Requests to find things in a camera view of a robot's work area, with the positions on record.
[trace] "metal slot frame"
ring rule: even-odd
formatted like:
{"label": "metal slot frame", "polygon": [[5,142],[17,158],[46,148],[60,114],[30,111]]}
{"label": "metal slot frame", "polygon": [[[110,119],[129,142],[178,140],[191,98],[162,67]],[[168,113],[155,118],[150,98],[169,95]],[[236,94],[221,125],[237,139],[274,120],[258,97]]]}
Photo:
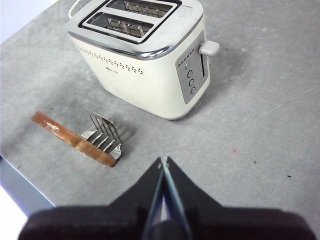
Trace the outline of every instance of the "metal slot frame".
{"label": "metal slot frame", "polygon": [[[103,4],[103,6],[101,8],[99,8],[97,11],[93,12],[92,14],[90,14],[84,20],[82,25],[84,27],[88,28],[88,29],[95,30],[95,31],[98,31],[98,32],[101,32],[101,33],[104,33],[104,34],[107,34],[107,35],[117,36],[117,37],[120,37],[122,39],[129,40],[130,42],[142,43],[178,7],[178,4],[174,3],[174,2],[167,2],[167,1],[164,2],[164,1],[157,1],[157,0],[149,0],[148,1],[149,3],[155,3],[155,4],[171,6],[171,9],[163,17],[157,18],[157,17],[148,16],[148,15],[144,15],[144,14],[137,14],[135,12],[130,12],[130,11],[126,11],[126,10],[107,7],[107,6],[112,5],[112,3],[114,3],[114,2],[115,2],[115,0],[110,0],[107,3]],[[141,31],[140,31],[140,35],[137,35],[137,34],[128,34],[128,32],[124,33],[123,31],[115,30],[115,29],[112,29],[112,28],[104,28],[104,27],[93,25],[91,23],[91,19],[94,16],[96,16],[97,14],[101,14],[101,13],[105,13],[105,14],[108,14],[108,15],[113,15],[113,16],[116,16],[117,18],[130,19],[130,20],[136,21],[136,22],[142,22],[142,23],[146,23],[146,24],[151,24],[153,26],[145,34],[142,34]]]}

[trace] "toaster slot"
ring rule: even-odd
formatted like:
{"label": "toaster slot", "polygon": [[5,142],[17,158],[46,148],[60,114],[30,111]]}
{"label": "toaster slot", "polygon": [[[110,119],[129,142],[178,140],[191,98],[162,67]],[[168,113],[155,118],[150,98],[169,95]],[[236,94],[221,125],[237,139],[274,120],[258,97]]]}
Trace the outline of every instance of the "toaster slot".
{"label": "toaster slot", "polygon": [[162,18],[170,11],[170,9],[172,9],[173,6],[155,1],[116,0],[110,2],[107,7],[131,13],[147,15],[154,18]]}
{"label": "toaster slot", "polygon": [[100,28],[117,31],[136,38],[142,38],[154,25],[104,12],[95,14],[87,21],[88,24]]}

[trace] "chrome toaster top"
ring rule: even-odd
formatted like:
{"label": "chrome toaster top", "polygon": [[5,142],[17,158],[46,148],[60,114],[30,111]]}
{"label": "chrome toaster top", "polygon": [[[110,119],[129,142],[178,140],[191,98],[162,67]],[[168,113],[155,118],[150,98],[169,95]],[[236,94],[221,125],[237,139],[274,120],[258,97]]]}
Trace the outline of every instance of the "chrome toaster top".
{"label": "chrome toaster top", "polygon": [[206,39],[196,0],[92,0],[72,16],[68,34],[108,92],[170,120],[201,98],[207,56],[219,49]]}

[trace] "gray table surface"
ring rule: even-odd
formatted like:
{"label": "gray table surface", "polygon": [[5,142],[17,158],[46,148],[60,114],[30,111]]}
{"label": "gray table surface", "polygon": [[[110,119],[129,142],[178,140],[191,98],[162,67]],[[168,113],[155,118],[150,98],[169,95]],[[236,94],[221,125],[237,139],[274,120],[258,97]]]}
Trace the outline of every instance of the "gray table surface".
{"label": "gray table surface", "polygon": [[[105,91],[66,29],[60,0],[1,45],[1,154],[56,206],[108,204],[157,157],[171,156],[224,206],[280,208],[320,237],[319,0],[201,0],[220,43],[211,84],[168,121]],[[86,109],[115,121],[123,155],[92,160],[30,120],[41,110],[75,133]]]}

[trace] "toaster wire rack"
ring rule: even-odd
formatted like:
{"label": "toaster wire rack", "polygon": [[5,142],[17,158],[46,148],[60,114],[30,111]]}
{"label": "toaster wire rack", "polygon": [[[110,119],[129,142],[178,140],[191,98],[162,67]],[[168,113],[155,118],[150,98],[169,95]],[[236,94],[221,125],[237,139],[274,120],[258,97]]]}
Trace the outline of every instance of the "toaster wire rack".
{"label": "toaster wire rack", "polygon": [[150,4],[149,2],[137,2],[123,0],[123,5],[128,12],[147,15],[155,18],[162,18],[171,6],[164,4]]}

